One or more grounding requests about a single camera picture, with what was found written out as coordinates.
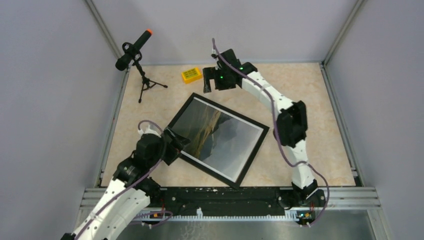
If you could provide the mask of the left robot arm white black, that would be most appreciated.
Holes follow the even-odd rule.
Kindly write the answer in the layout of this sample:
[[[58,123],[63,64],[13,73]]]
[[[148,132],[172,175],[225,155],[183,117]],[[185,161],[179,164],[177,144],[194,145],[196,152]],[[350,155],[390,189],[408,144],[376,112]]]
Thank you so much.
[[[151,172],[173,163],[191,143],[172,129],[139,129],[135,150],[118,164],[108,187],[85,220],[63,240],[115,240],[137,214],[160,202],[160,185]]]

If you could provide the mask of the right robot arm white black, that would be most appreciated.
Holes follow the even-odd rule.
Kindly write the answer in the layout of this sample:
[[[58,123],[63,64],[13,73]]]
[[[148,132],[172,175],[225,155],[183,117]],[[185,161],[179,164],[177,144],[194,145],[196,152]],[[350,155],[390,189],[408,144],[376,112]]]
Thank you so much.
[[[318,191],[318,182],[309,164],[306,138],[308,130],[307,107],[303,101],[293,101],[280,93],[250,62],[241,63],[232,49],[224,52],[212,50],[216,65],[205,67],[203,92],[212,91],[214,81],[218,91],[240,87],[254,96],[272,114],[273,135],[281,155],[293,169],[291,184],[293,200],[299,206],[307,206]]]

